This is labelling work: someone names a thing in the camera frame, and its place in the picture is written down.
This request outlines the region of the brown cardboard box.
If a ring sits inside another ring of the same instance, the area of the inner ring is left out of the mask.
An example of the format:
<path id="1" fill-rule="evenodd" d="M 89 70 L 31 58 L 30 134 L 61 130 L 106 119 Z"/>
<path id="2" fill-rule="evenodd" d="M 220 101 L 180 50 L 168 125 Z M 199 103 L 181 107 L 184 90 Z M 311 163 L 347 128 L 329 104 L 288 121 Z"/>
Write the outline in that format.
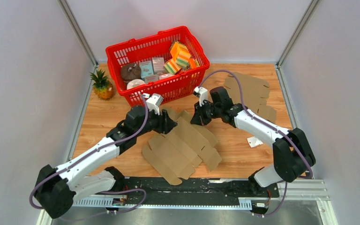
<path id="1" fill-rule="evenodd" d="M 173 186 L 187 180 L 195 169 L 205 163 L 208 171 L 215 170 L 222 158 L 215 148 L 217 138 L 204 126 L 191 124 L 187 111 L 176 112 L 165 107 L 177 126 L 168 134 L 154 135 L 142 148 L 145 160 Z"/>

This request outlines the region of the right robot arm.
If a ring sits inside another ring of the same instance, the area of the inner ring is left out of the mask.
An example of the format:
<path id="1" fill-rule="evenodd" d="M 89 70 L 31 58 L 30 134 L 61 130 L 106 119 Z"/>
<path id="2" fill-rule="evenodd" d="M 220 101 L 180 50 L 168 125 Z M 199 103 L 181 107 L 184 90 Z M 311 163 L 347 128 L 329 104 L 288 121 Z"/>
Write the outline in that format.
<path id="1" fill-rule="evenodd" d="M 249 132 L 272 147 L 273 164 L 256 171 L 248 178 L 248 189 L 252 195 L 261 196 L 273 183 L 293 182 L 316 163 L 308 139 L 301 129 L 289 130 L 277 126 L 241 103 L 233 103 L 224 87 L 216 87 L 210 91 L 196 87 L 194 95 L 199 100 L 194 105 L 195 113 L 191 124 L 205 126 L 212 119 L 220 118 L 224 123 Z"/>

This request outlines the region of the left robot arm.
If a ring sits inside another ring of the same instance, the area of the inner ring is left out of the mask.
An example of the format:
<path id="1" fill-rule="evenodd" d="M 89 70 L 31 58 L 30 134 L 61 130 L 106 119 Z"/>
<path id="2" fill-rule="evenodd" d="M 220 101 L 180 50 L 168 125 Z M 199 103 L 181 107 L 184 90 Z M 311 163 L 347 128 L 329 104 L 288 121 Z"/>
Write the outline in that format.
<path id="1" fill-rule="evenodd" d="M 124 175 L 115 167 L 107 167 L 97 175 L 89 173 L 106 161 L 116 158 L 136 144 L 137 138 L 150 131 L 168 134 L 177 126 L 167 110 L 149 110 L 137 105 L 124 120 L 111 129 L 95 146 L 57 167 L 40 169 L 30 205 L 45 210 L 51 218 L 60 218 L 73 203 L 97 193 L 123 195 Z"/>

